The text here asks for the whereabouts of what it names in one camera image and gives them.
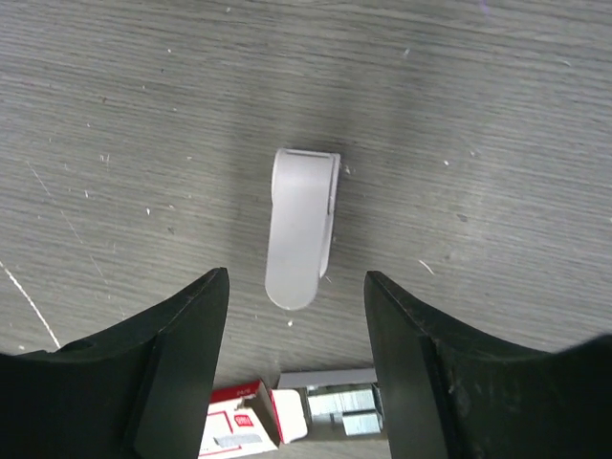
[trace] gray wooden surface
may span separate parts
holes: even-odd
[[[610,331],[611,76],[607,0],[3,0],[0,351],[55,348],[33,305],[65,344],[216,266],[218,385],[369,364],[366,270],[536,348]],[[291,314],[263,289],[279,146],[344,159]],[[388,457],[276,457],[322,451]]]

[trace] small cardboard box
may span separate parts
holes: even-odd
[[[199,457],[228,459],[278,449],[273,406],[261,381],[215,390]]]
[[[283,444],[386,438],[374,368],[284,373],[271,397]]]

